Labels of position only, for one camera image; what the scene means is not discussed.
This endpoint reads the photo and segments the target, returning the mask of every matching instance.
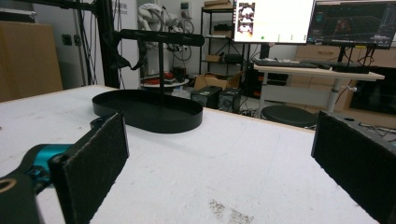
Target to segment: white table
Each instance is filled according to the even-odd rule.
[[[340,90],[341,80],[353,79],[361,81],[376,81],[378,79],[385,78],[384,76],[372,72],[369,74],[357,74],[334,72],[332,70],[319,68],[271,67],[258,65],[254,65],[254,68],[264,72],[259,111],[262,111],[264,101],[270,100],[301,105],[315,105],[324,107],[329,112],[333,112],[335,103],[337,101],[338,92]],[[333,79],[334,82],[330,91],[312,90],[291,86],[274,86],[267,84],[268,73],[279,73],[304,77],[325,77]]]
[[[43,143],[75,143],[100,86],[0,104],[0,176]],[[92,223],[376,223],[311,158],[312,131],[205,109],[186,133],[127,126],[130,158]],[[37,196],[64,223],[55,189]]]

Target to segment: desk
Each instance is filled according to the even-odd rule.
[[[42,144],[73,144],[97,116],[90,86],[0,104],[0,176]],[[205,108],[189,132],[126,127],[130,158],[92,223],[376,223],[311,158],[314,133]],[[37,196],[64,223],[55,189]]]
[[[259,111],[262,111],[264,101],[270,100],[295,103],[300,105],[315,105],[319,107],[324,107],[329,112],[333,112],[342,79],[376,81],[378,79],[385,78],[384,76],[372,72],[370,72],[369,74],[341,73],[319,68],[291,68],[254,65],[254,69],[264,72]],[[309,90],[305,88],[296,88],[289,86],[273,86],[267,85],[268,73],[279,73],[305,77],[333,78],[334,83],[332,84],[331,91]]]

